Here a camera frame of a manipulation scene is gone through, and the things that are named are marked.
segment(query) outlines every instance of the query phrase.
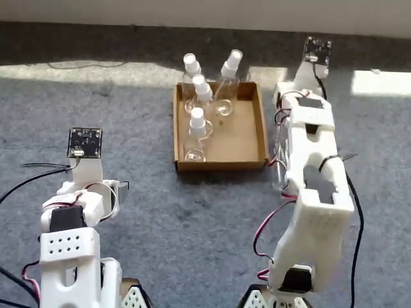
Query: cardboard box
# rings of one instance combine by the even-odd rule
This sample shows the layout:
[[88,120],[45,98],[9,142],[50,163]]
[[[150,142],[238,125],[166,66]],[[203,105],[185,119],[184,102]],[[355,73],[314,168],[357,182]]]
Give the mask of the cardboard box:
[[[215,83],[210,83],[213,91]],[[184,139],[189,115],[184,110],[181,84],[174,88],[174,157],[175,169],[181,171],[228,171],[262,169],[269,159],[263,102],[256,83],[240,83],[234,113],[214,126],[207,140],[205,162],[184,160]]]

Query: white spray nozzle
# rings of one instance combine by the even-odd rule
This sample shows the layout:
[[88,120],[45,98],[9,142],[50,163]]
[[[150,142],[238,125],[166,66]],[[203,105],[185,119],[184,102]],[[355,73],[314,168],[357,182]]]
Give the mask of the white spray nozzle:
[[193,77],[193,84],[198,100],[209,101],[213,98],[213,92],[210,85],[206,82],[203,75],[198,74]]
[[201,74],[201,67],[200,63],[197,61],[195,55],[193,53],[188,53],[183,58],[184,67],[186,68],[186,72],[191,76]]
[[240,50],[233,49],[221,68],[221,75],[226,78],[235,77],[242,58],[243,53]]
[[191,110],[190,133],[196,136],[204,136],[206,131],[206,120],[204,119],[204,110],[195,107]]

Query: white plastic bracket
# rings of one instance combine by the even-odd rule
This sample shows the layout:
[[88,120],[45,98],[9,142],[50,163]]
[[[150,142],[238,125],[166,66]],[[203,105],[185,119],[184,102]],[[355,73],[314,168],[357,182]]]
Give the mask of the white plastic bracket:
[[263,295],[259,290],[253,290],[250,293],[249,298],[245,302],[243,308],[268,308],[268,304],[265,302]]
[[[101,285],[100,262],[103,263]],[[121,268],[114,259],[100,260],[100,237],[93,228],[43,233],[40,237],[40,308],[117,308]],[[77,278],[68,284],[68,269]]]
[[280,297],[270,294],[264,298],[260,290],[251,291],[241,308],[271,308],[274,307],[274,303],[275,308],[309,308],[301,297]]
[[[99,182],[103,182],[103,183],[107,184],[108,186],[112,187],[114,192],[116,193],[116,195],[118,197],[118,202],[119,202],[120,182],[117,181],[117,180],[102,180],[102,181],[99,181]],[[78,182],[64,182],[63,186],[57,191],[57,195],[74,193],[74,192],[82,189],[88,183],[92,183],[92,182],[86,182],[86,183],[84,183],[83,181],[80,182],[80,183],[78,183]],[[108,215],[111,212],[112,207],[114,206],[114,204],[112,204],[110,189],[108,189],[104,185],[93,185],[93,186],[89,187],[87,190],[90,191],[90,192],[98,193],[98,194],[103,196],[104,216]]]
[[147,304],[138,287],[131,287],[121,302],[121,308],[147,308]]
[[[274,264],[269,264],[268,285],[273,293],[281,287],[286,272],[304,261],[314,264],[313,291],[322,291],[337,266],[344,230],[354,212],[340,158],[327,160],[321,171],[321,175],[335,186],[333,204],[321,202],[317,190],[306,188],[304,168],[319,168],[325,158],[338,153],[331,104],[315,94],[319,91],[313,86],[312,64],[303,62],[299,72],[293,82],[278,83],[273,98],[275,105],[277,99],[282,98],[281,108],[291,109],[285,122],[288,136],[286,179],[290,194],[298,196],[292,220],[275,249]],[[297,98],[302,94],[320,101],[320,108],[300,106]],[[307,124],[318,126],[315,134],[307,133]]]

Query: red wire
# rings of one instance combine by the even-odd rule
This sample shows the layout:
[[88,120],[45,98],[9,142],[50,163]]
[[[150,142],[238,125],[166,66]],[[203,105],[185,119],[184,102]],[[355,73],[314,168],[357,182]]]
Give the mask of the red wire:
[[262,231],[264,230],[264,228],[265,228],[265,226],[267,225],[267,223],[271,220],[271,218],[272,218],[275,214],[277,214],[277,212],[278,212],[279,210],[281,210],[281,209],[282,209],[283,207],[285,207],[286,205],[288,205],[288,204],[290,204],[290,203],[295,203],[295,202],[296,202],[296,200],[287,201],[287,202],[284,203],[282,206],[280,206],[279,208],[277,208],[276,210],[274,210],[273,212],[271,212],[271,213],[264,219],[263,223],[262,223],[262,224],[259,226],[259,228],[257,229],[256,235],[254,236],[254,241],[253,241],[253,243],[252,243],[252,248],[254,249],[254,253],[255,253],[256,255],[258,255],[258,256],[260,256],[260,257],[267,257],[267,258],[269,258],[269,259],[273,262],[272,258],[271,258],[269,255],[267,255],[266,253],[259,253],[259,252],[257,251],[257,242],[258,242],[259,236],[261,235],[261,233],[262,233]]
[[292,194],[285,194],[285,193],[281,193],[281,196],[283,196],[284,198],[291,198],[291,199],[297,199],[297,196],[294,196]]
[[35,294],[36,294],[36,297],[37,297],[37,300],[38,300],[38,301],[40,301],[40,286],[39,286],[39,283],[38,283],[35,279],[28,278],[27,275],[26,275],[26,272],[27,272],[27,269],[28,269],[30,266],[35,266],[35,265],[37,265],[39,262],[40,262],[40,261],[37,260],[37,261],[35,261],[35,262],[26,264],[26,265],[23,267],[23,269],[21,270],[21,277],[22,277],[22,279],[25,280],[25,281],[27,281],[27,282],[29,282],[30,284],[33,285],[33,288],[34,288],[34,291],[35,291]]
[[263,269],[262,271],[259,271],[259,272],[257,273],[257,278],[258,278],[258,279],[261,279],[261,280],[264,280],[264,281],[267,281],[267,280],[268,280],[268,277],[267,277],[267,276],[264,276],[264,275],[267,274],[268,272],[269,272],[269,269],[268,269],[268,268]]

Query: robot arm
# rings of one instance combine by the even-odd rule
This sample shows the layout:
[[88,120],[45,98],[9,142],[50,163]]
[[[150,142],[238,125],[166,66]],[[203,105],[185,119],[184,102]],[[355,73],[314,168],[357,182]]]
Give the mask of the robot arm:
[[73,181],[42,206],[40,308],[150,307],[142,289],[132,286],[120,299],[121,266],[100,257],[94,227],[114,217],[128,184],[103,180],[101,129],[72,128],[67,156]]
[[269,265],[269,288],[285,297],[321,292],[327,286],[354,212],[344,164],[330,159],[338,157],[333,113],[319,95],[314,74],[327,75],[330,51],[330,42],[308,38],[294,81],[278,83],[274,94],[277,109],[290,110],[280,123],[287,134],[279,153],[286,166],[287,193],[297,197],[290,225]]

